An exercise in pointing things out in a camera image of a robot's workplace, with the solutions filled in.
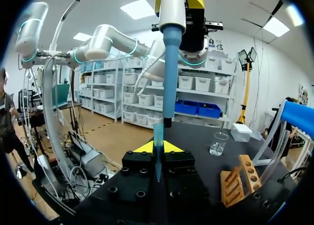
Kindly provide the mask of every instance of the ceiling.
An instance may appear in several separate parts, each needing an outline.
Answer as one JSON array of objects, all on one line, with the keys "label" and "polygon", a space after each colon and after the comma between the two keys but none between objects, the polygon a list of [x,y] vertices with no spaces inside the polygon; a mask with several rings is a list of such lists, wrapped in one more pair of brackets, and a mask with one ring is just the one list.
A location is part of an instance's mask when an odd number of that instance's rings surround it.
[{"label": "ceiling", "polygon": [[[40,40],[40,47],[47,49],[51,43],[56,25],[64,10],[72,0],[36,0],[49,4]],[[92,35],[100,24],[110,24],[123,33],[150,29],[151,24],[158,23],[157,16],[134,21],[120,7],[136,0],[82,0],[66,19],[58,40],[58,48],[66,50],[81,44],[73,37],[78,33]],[[155,0],[147,0],[154,6]],[[279,0],[204,0],[206,18],[211,21],[222,21],[224,28],[246,35],[254,36],[275,46],[286,53],[300,67],[312,75],[314,63],[302,26],[294,27],[283,5],[275,16],[290,28],[282,37],[277,38],[268,31],[252,24],[265,25]]]}]

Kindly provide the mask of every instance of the yellow triangle marker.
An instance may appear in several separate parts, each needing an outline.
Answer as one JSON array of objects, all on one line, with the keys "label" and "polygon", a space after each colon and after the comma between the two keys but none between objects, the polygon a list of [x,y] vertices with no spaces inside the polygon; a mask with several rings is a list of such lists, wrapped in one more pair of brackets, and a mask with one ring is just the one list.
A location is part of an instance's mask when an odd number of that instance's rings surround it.
[{"label": "yellow triangle marker", "polygon": [[150,141],[146,143],[145,145],[141,146],[140,148],[134,150],[133,152],[143,152],[146,151],[147,153],[153,153],[153,146],[154,146],[154,141]]},{"label": "yellow triangle marker", "polygon": [[174,152],[182,152],[184,150],[172,145],[171,143],[167,142],[167,141],[163,141],[163,147],[164,147],[164,151],[165,153],[169,153],[171,151]]},{"label": "yellow triangle marker", "polygon": [[[154,141],[150,141],[146,143],[145,145],[141,146],[140,148],[134,150],[133,152],[143,152],[146,151],[147,153],[153,153],[153,146],[154,146]],[[171,143],[167,141],[163,141],[163,146],[164,146],[164,153],[169,153],[171,151],[174,152],[182,152],[184,150],[172,145]]]}]

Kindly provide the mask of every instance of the wooden test tube rack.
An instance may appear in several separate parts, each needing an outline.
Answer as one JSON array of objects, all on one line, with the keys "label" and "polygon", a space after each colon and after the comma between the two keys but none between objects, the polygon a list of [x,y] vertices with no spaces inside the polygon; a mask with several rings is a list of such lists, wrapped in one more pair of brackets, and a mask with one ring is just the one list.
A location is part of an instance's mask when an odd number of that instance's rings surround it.
[{"label": "wooden test tube rack", "polygon": [[243,185],[240,178],[240,171],[244,171],[245,180],[249,188],[249,193],[255,192],[261,187],[259,176],[248,155],[239,156],[240,164],[232,171],[221,171],[221,201],[226,207],[230,207],[244,199]]}]

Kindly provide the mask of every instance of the white container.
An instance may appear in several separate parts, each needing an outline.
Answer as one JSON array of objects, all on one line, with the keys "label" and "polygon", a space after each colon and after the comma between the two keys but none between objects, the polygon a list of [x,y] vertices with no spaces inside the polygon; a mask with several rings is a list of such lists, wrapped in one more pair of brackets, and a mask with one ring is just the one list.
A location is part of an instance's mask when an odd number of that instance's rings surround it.
[{"label": "white container", "polygon": [[236,142],[248,142],[250,141],[252,130],[246,125],[233,124],[230,133]]},{"label": "white container", "polygon": [[211,79],[209,79],[209,78],[198,78],[198,77],[196,77],[195,78],[195,90],[208,92],[210,81],[211,81]]},{"label": "white container", "polygon": [[113,89],[100,89],[99,94],[100,94],[99,97],[101,99],[112,98],[114,96],[114,90]]},{"label": "white container", "polygon": [[92,90],[90,88],[85,89],[85,95],[86,96],[92,96]]},{"label": "white container", "polygon": [[215,93],[228,95],[230,81],[227,79],[215,78]]},{"label": "white container", "polygon": [[123,100],[125,103],[136,103],[138,102],[138,96],[134,93],[123,93]]},{"label": "white container", "polygon": [[223,72],[234,73],[236,62],[232,60],[221,60],[221,70]]},{"label": "white container", "polygon": [[86,75],[86,76],[85,76],[85,83],[86,83],[86,84],[92,83],[92,82],[91,82],[91,79],[92,79],[92,76]]},{"label": "white container", "polygon": [[179,76],[179,89],[192,89],[193,77]]},{"label": "white container", "polygon": [[124,119],[126,121],[130,121],[130,122],[135,122],[136,121],[135,112],[124,111],[123,113],[124,113]]},{"label": "white container", "polygon": [[163,82],[157,82],[157,81],[153,81],[153,80],[152,80],[152,86],[159,86],[159,87],[162,87],[162,86],[163,86]]},{"label": "white container", "polygon": [[162,115],[161,114],[149,114],[147,117],[147,126],[153,127],[154,124],[162,123]]},{"label": "white container", "polygon": [[163,96],[154,95],[154,106],[163,107]]},{"label": "white container", "polygon": [[208,57],[206,62],[206,68],[210,71],[218,70],[219,59],[215,57]]},{"label": "white container", "polygon": [[139,86],[144,86],[147,82],[147,85],[151,85],[152,84],[152,81],[147,79],[147,78],[141,78],[141,80],[139,81]]},{"label": "white container", "polygon": [[94,102],[94,110],[101,111],[100,104],[98,102]]},{"label": "white container", "polygon": [[136,122],[140,125],[147,125],[147,114],[136,113]]},{"label": "white container", "polygon": [[192,124],[192,125],[205,125],[205,121],[203,119],[192,118],[190,120],[190,124]]},{"label": "white container", "polygon": [[141,67],[142,66],[142,60],[138,57],[130,57],[127,59],[127,67]]},{"label": "white container", "polygon": [[102,102],[99,104],[99,106],[100,106],[100,111],[103,113],[109,113],[109,112],[113,111],[113,109],[114,109],[113,103]]},{"label": "white container", "polygon": [[137,73],[124,74],[124,84],[135,84],[137,80]]},{"label": "white container", "polygon": [[114,84],[116,74],[106,74],[107,84]]},{"label": "white container", "polygon": [[141,94],[138,98],[138,103],[143,106],[150,106],[154,104],[154,96]]},{"label": "white container", "polygon": [[105,75],[94,75],[94,83],[106,83],[106,76]]},{"label": "white container", "polygon": [[100,89],[93,89],[93,92],[95,98],[100,98]]}]

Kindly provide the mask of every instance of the glass beaker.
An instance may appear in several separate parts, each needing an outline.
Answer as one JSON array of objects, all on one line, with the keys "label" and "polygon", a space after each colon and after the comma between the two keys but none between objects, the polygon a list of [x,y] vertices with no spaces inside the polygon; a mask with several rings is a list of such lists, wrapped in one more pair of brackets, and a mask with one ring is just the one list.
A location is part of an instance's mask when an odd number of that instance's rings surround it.
[{"label": "glass beaker", "polygon": [[224,151],[225,145],[229,136],[222,132],[215,132],[214,140],[210,146],[209,152],[214,156],[220,156]]}]

